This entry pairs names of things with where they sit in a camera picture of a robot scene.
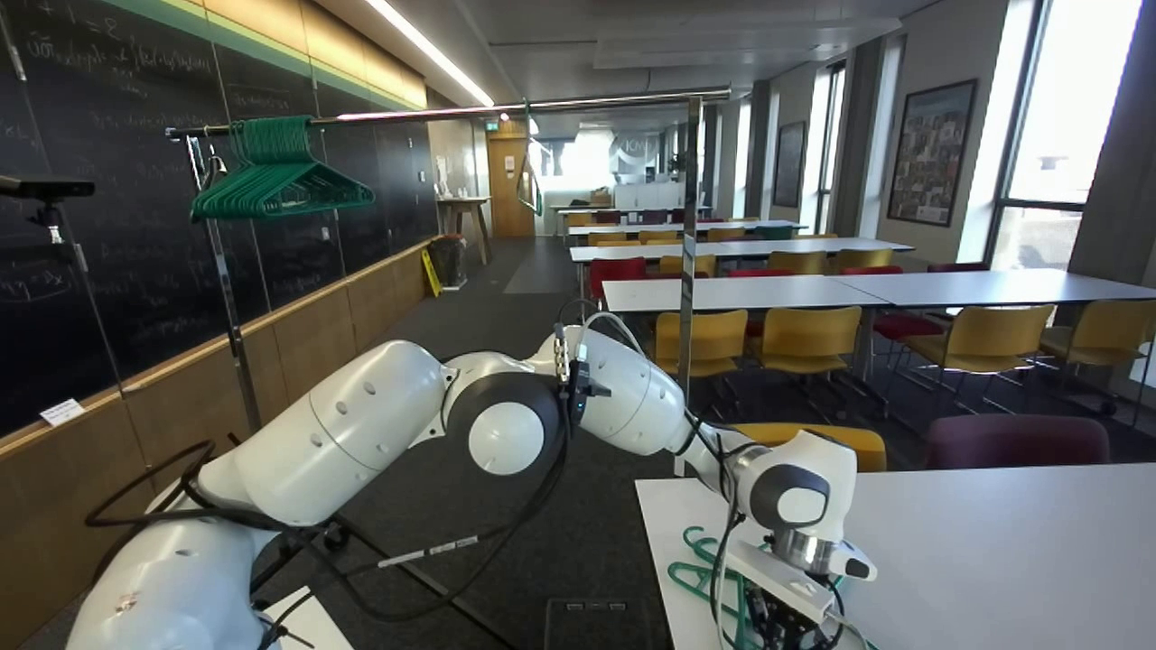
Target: picture frame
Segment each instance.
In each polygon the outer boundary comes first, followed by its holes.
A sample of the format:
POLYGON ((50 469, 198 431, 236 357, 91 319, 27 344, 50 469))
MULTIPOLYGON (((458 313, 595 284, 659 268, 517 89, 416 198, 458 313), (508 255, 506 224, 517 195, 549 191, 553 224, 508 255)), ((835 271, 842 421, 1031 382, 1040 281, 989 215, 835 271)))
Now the picture frame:
POLYGON ((977 78, 906 95, 889 220, 950 228, 968 156, 971 104, 977 78))
POLYGON ((783 121, 773 150, 773 206, 801 203, 805 121, 783 121))

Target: ceiling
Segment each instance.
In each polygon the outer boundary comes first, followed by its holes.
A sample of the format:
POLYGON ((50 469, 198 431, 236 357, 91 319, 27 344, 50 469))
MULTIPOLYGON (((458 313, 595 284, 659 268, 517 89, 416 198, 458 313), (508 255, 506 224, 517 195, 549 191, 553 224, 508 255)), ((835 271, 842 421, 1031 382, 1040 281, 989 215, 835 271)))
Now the ceiling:
MULTIPOLYGON (((478 104, 439 73, 366 0, 315 0, 457 100, 478 104)), ((855 44, 897 32, 937 0, 395 0, 500 104, 735 88, 805 60, 840 60, 855 44)), ((616 131, 684 119, 684 108, 616 108, 540 119, 545 137, 578 121, 616 131)))

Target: green hanger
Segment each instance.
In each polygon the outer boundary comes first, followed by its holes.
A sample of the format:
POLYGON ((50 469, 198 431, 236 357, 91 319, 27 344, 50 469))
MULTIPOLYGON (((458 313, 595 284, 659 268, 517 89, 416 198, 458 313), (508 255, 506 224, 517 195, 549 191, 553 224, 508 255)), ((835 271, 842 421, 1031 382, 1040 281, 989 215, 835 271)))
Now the green hanger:
POLYGON ((192 203, 192 220, 283 220, 372 206, 369 186, 315 163, 306 115, 247 119, 233 134, 251 166, 209 185, 192 203))

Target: white robotic arm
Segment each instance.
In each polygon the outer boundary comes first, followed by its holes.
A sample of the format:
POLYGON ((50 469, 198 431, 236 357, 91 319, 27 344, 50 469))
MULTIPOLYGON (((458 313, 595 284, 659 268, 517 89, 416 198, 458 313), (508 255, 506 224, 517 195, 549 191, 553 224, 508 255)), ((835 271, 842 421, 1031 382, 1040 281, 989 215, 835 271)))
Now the white robotic arm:
POLYGON ((442 364, 395 340, 201 467, 195 496, 165 500, 165 512, 192 517, 164 517, 118 549, 85 598, 69 645, 252 650, 266 640, 251 604, 252 559, 283 526, 325 523, 406 447, 435 437, 466 437, 487 473, 523 473, 559 443, 564 420, 631 455, 684 455, 773 538, 773 549, 738 544, 735 563, 755 586, 781 593, 781 567, 790 581, 801 571, 873 574, 842 538, 855 457, 840 443, 799 437, 771 452, 698 421, 660 368, 581 326, 559 329, 529 360, 466 352, 442 364))

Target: ceiling light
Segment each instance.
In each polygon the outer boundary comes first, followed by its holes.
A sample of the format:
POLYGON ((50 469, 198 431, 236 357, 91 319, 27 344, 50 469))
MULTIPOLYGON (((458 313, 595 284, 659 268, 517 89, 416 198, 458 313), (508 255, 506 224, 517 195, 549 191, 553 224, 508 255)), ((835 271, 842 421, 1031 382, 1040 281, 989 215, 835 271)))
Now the ceiling light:
POLYGON ((449 55, 425 38, 395 4, 366 0, 377 13, 384 13, 412 45, 421 45, 449 78, 457 78, 478 104, 492 108, 495 100, 457 66, 449 55))

